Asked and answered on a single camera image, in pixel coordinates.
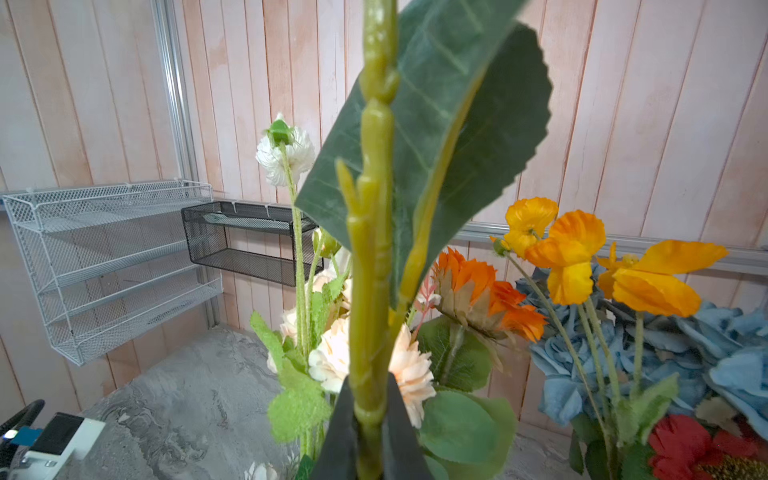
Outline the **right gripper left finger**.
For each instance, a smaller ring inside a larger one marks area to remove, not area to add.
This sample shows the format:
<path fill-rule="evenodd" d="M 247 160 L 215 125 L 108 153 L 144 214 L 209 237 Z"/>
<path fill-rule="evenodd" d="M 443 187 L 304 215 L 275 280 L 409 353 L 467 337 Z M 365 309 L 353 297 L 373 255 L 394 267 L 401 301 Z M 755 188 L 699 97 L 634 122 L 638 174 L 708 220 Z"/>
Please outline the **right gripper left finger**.
<path fill-rule="evenodd" d="M 329 422 L 311 480 L 356 480 L 358 424 L 354 396 L 345 379 Z"/>

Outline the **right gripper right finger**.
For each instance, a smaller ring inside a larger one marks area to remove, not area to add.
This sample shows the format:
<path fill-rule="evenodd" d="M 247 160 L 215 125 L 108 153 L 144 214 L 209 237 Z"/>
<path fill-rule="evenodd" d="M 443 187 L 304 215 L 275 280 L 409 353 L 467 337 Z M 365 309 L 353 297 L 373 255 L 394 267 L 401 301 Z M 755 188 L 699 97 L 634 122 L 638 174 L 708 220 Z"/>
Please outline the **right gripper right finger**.
<path fill-rule="evenodd" d="M 432 480 L 411 425 L 397 380 L 388 375 L 387 410 L 382 424 L 384 480 Z"/>

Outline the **white poppy flower stem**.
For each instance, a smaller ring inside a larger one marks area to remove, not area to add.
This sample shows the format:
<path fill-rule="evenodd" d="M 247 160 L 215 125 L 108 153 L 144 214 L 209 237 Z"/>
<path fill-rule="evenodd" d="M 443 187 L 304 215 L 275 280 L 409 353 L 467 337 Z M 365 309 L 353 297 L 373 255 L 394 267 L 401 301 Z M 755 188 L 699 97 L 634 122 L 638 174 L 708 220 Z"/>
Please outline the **white poppy flower stem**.
<path fill-rule="evenodd" d="M 304 279 L 312 269 L 304 268 L 303 240 L 301 233 L 301 212 L 295 206 L 299 177 L 309 170 L 314 161 L 315 151 L 307 131 L 290 125 L 282 113 L 262 132 L 257 144 L 256 161 L 259 165 L 259 185 L 263 200 L 275 200 L 278 189 L 289 195 L 289 214 L 286 232 L 277 242 L 277 251 L 290 252 L 291 261 L 287 272 L 296 282 Z M 293 353 L 299 356 L 298 370 L 307 369 L 309 355 L 309 300 L 312 296 L 303 291 L 299 284 L 296 289 L 296 305 L 283 312 L 280 326 L 281 339 L 293 342 Z"/>

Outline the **cream peach carnation bunch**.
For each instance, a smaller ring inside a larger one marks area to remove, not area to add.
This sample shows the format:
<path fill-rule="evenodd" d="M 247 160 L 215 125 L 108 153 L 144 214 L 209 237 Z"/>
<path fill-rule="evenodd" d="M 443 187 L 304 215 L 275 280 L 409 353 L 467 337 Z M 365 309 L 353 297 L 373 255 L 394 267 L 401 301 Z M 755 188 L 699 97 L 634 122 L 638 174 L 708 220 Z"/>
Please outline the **cream peach carnation bunch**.
<path fill-rule="evenodd" d="M 412 333 L 419 321 L 415 283 L 391 300 L 387 280 L 362 262 L 344 272 L 321 272 L 309 290 L 304 371 L 296 368 L 293 342 L 282 340 L 280 330 L 272 330 L 261 315 L 251 317 L 282 388 L 267 412 L 277 442 L 297 442 L 314 467 L 348 379 L 358 424 L 357 479 L 383 479 L 382 424 L 393 374 L 433 478 L 492 479 L 503 470 L 516 436 L 516 414 L 504 399 L 436 384 L 431 356 L 419 350 Z"/>

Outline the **orange flower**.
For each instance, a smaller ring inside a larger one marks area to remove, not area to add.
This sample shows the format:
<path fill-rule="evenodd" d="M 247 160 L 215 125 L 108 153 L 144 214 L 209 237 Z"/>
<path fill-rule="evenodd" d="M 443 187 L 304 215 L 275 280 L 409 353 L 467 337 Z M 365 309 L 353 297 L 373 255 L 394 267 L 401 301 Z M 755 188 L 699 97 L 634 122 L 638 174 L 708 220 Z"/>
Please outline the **orange flower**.
<path fill-rule="evenodd" d="M 503 370 L 499 348 L 517 337 L 540 340 L 547 317 L 527 295 L 489 263 L 447 248 L 431 267 L 414 302 L 418 322 L 412 333 L 441 388 L 475 392 L 494 369 Z"/>

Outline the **dusty blue rose bunch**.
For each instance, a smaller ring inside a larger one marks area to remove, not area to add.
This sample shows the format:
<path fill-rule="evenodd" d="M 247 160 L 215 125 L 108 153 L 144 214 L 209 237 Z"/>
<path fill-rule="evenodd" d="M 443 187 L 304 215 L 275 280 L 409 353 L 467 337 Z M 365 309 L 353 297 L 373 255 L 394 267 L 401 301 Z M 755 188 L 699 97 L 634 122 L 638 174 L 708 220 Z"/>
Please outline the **dusty blue rose bunch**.
<path fill-rule="evenodd" d="M 635 313 L 629 307 L 592 296 L 603 336 L 587 339 L 577 307 L 552 307 L 563 330 L 546 328 L 530 347 L 544 376 L 540 411 L 560 426 L 581 414 L 594 416 L 611 392 L 609 370 L 616 369 L 623 396 L 636 382 Z M 703 302 L 691 317 L 646 315 L 643 333 L 643 388 L 674 376 L 678 394 L 669 413 L 697 417 L 729 429 L 736 417 L 760 437 L 767 435 L 767 312 L 746 313 Z"/>

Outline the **red gerbera flower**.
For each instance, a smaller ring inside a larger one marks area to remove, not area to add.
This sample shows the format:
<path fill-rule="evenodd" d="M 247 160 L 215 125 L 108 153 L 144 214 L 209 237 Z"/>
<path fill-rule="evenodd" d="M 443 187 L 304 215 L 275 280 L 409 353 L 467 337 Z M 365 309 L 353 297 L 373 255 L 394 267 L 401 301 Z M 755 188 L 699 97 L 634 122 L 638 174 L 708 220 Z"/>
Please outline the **red gerbera flower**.
<path fill-rule="evenodd" d="M 767 444 L 755 436 L 710 432 L 692 417 L 668 415 L 648 439 L 657 479 L 765 479 Z"/>

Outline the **yellow flower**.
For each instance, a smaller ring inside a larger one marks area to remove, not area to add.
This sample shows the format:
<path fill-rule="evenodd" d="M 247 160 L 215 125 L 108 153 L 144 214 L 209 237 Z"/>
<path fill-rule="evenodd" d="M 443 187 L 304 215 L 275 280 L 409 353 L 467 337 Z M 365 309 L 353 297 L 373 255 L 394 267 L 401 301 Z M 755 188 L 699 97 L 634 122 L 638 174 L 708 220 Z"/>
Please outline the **yellow flower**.
<path fill-rule="evenodd" d="M 607 245 L 603 221 L 581 210 L 560 213 L 555 201 L 542 197 L 516 201 L 507 209 L 505 220 L 507 233 L 492 240 L 496 252 L 547 270 L 545 290 L 534 281 L 529 283 L 545 308 L 574 306 L 586 323 L 602 396 L 599 405 L 604 411 L 598 418 L 607 450 L 647 443 L 678 396 L 679 380 L 672 375 L 649 387 L 643 385 L 645 319 L 697 313 L 702 299 L 680 277 L 713 266 L 727 256 L 727 249 L 713 243 L 664 240 L 640 257 L 619 256 L 616 245 L 610 245 L 608 256 L 601 258 L 598 253 Z M 633 371 L 627 395 L 621 392 L 614 356 L 592 300 L 595 292 L 635 313 Z"/>

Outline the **blue hydrangea flower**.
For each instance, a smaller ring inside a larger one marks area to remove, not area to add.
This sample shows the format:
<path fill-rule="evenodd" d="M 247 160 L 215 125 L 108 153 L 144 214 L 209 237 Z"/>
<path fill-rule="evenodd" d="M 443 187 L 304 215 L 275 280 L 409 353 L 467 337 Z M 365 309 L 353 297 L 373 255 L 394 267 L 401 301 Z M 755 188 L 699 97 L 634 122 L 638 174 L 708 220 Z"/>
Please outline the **blue hydrangea flower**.
<path fill-rule="evenodd" d="M 364 65 L 298 207 L 385 278 L 420 288 L 439 253 L 525 169 L 552 85 L 520 1 L 363 5 Z"/>

